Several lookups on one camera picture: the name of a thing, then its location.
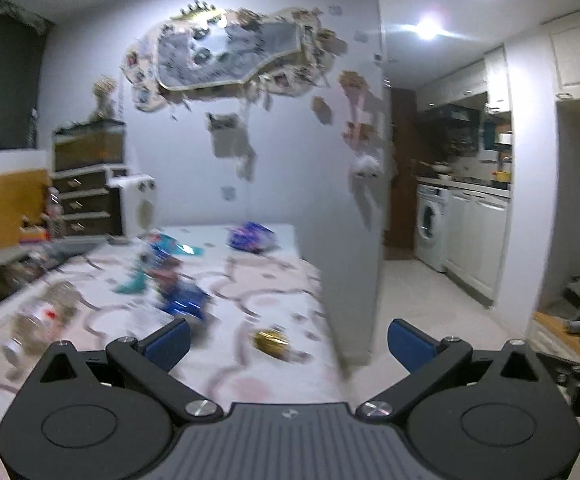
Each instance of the white floor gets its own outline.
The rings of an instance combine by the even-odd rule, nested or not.
[[[353,368],[348,380],[353,408],[407,375],[388,350],[387,331],[394,318],[403,318],[436,339],[459,336],[475,349],[498,350],[518,336],[448,277],[418,260],[385,261],[381,278],[372,361]]]

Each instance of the bed sheet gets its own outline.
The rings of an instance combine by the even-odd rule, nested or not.
[[[210,322],[196,334],[188,354],[170,374],[229,410],[233,402],[310,403],[344,400],[342,380],[326,316],[319,301],[319,273],[295,256],[292,246],[275,256],[225,251],[209,247],[207,235],[225,238],[224,226],[214,230],[187,229],[180,241],[201,246],[205,256],[185,259],[178,272],[195,280],[212,296]],[[124,282],[141,246],[102,246],[88,256],[73,258],[60,269],[0,304],[0,344],[9,337],[10,319],[27,300],[41,294],[49,282],[68,280],[83,302],[62,338],[79,350],[102,349],[116,337],[142,338],[171,317],[144,309],[143,294],[121,295],[112,289]],[[271,326],[282,327],[292,347],[291,362],[277,360],[252,346],[252,335]],[[30,362],[26,371],[32,369]],[[12,402],[25,374],[17,376],[0,349],[0,419]],[[0,462],[0,480],[7,475]]]

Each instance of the fish tank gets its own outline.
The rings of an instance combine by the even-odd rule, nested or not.
[[[54,171],[122,164],[126,124],[115,119],[75,123],[54,131]]]

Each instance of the washing machine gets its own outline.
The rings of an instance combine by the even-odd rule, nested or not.
[[[423,184],[417,188],[415,255],[438,272],[445,272],[445,224],[449,201],[449,189]]]

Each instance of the kitchen cabinet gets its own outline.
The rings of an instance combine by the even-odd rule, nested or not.
[[[580,11],[544,25],[550,36],[554,97],[580,99]]]
[[[486,67],[484,60],[480,60],[419,89],[417,110],[423,112],[485,92]]]
[[[452,191],[445,267],[493,300],[501,268],[509,202],[476,191]]]
[[[471,195],[462,191],[453,191],[448,204],[446,220],[445,266],[458,276],[465,274],[468,268],[468,208]]]
[[[491,114],[512,110],[510,104],[510,81],[507,75],[507,60],[502,46],[485,55],[487,105]]]

